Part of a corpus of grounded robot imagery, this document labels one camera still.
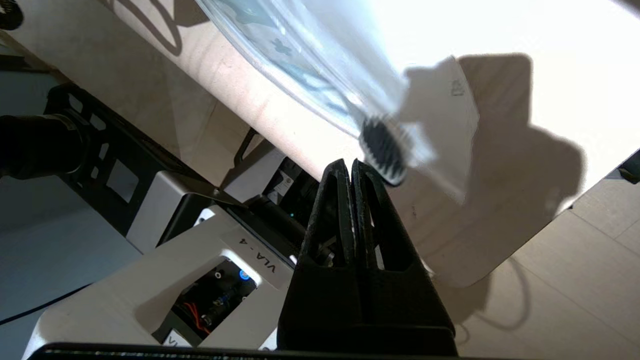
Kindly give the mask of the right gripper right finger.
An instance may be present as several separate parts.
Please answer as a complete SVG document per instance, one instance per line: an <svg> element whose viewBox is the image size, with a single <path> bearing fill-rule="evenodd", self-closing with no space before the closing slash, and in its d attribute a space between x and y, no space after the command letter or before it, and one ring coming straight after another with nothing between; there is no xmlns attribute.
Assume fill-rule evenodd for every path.
<svg viewBox="0 0 640 360"><path fill-rule="evenodd" d="M354 161L355 266L359 330L377 351L455 357L455 327L386 187L371 166Z"/></svg>

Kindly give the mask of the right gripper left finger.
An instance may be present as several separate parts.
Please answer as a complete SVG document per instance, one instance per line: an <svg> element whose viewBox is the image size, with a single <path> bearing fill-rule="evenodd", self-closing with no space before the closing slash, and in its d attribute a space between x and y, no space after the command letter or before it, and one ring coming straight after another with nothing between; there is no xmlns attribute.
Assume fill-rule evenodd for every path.
<svg viewBox="0 0 640 360"><path fill-rule="evenodd" d="M279 350L338 353L346 347L347 329L361 318L351 200L345 162L331 162L279 315Z"/></svg>

